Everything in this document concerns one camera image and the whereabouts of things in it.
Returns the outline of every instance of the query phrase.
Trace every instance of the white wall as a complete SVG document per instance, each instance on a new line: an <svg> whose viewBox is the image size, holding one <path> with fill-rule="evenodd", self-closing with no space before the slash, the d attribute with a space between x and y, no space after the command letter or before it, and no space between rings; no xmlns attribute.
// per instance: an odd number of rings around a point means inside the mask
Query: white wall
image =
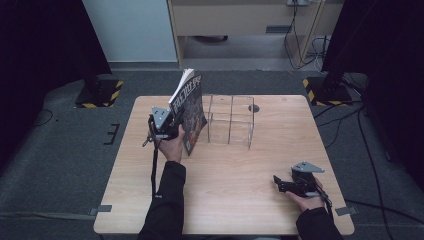
<svg viewBox="0 0 424 240"><path fill-rule="evenodd" d="M177 62L166 0L83 0L109 62Z"/></svg>

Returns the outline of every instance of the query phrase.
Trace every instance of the person's right hand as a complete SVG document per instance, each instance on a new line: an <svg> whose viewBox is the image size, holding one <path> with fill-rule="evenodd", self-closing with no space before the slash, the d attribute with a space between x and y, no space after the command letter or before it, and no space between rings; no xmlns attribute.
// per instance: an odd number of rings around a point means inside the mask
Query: person's right hand
<svg viewBox="0 0 424 240"><path fill-rule="evenodd" d="M322 189L321 182L315 178L315 181L317 182L318 186ZM291 200L297 203L299 207L302 209L302 212L304 212L306 209L312 210L314 208L324 207L324 201L321 199L320 196L317 197L310 197L310 198L303 198L299 197L296 194L287 191L285 193Z"/></svg>
<svg viewBox="0 0 424 240"><path fill-rule="evenodd" d="M178 126L178 137L171 140L160 140L159 150L165 155L166 160L180 163L183 152L183 126Z"/></svg>

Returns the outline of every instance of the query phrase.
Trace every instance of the black strap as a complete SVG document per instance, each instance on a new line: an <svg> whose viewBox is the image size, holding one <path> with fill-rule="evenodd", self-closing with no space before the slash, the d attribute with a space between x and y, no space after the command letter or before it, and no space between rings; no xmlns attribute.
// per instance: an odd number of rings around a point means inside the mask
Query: black strap
<svg viewBox="0 0 424 240"><path fill-rule="evenodd" d="M158 149L159 149L159 143L156 143L156 141L153 141L155 145L155 150L153 151L153 164L152 164L152 175L150 177L150 180L152 182L152 198L156 195L156 169L158 165Z"/></svg>
<svg viewBox="0 0 424 240"><path fill-rule="evenodd" d="M333 203L331 202L331 200L328 197L327 193L325 193L325 191L320 186L318 186L318 184L317 184L317 192L319 193L321 199L325 202L325 205L327 207L328 215L330 216L331 220L333 220L333 222L334 222L333 211L331 210L331 208L333 206Z"/></svg>

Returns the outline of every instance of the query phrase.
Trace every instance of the black tripod base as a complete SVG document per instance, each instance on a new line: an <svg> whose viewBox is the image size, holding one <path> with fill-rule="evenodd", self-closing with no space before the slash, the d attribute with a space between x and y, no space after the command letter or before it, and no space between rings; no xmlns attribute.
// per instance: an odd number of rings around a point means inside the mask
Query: black tripod base
<svg viewBox="0 0 424 240"><path fill-rule="evenodd" d="M77 100L76 108L110 107L115 103L123 81L120 80L99 80L100 88L92 92L86 85L82 88Z"/></svg>
<svg viewBox="0 0 424 240"><path fill-rule="evenodd" d="M352 98L347 89L342 85L338 85L336 91L324 94L322 89L324 79L324 77L308 77L303 80L303 86L312 105L331 106L343 103L350 104Z"/></svg>

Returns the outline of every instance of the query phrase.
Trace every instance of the small black hole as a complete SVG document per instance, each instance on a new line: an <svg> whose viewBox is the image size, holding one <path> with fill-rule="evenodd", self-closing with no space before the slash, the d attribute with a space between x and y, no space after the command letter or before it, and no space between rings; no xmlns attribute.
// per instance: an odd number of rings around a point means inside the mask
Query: small black hole
<svg viewBox="0 0 424 240"><path fill-rule="evenodd" d="M249 111L252 111L252 106L253 106L253 112L259 112L259 106L256 104L250 105L249 106Z"/></svg>

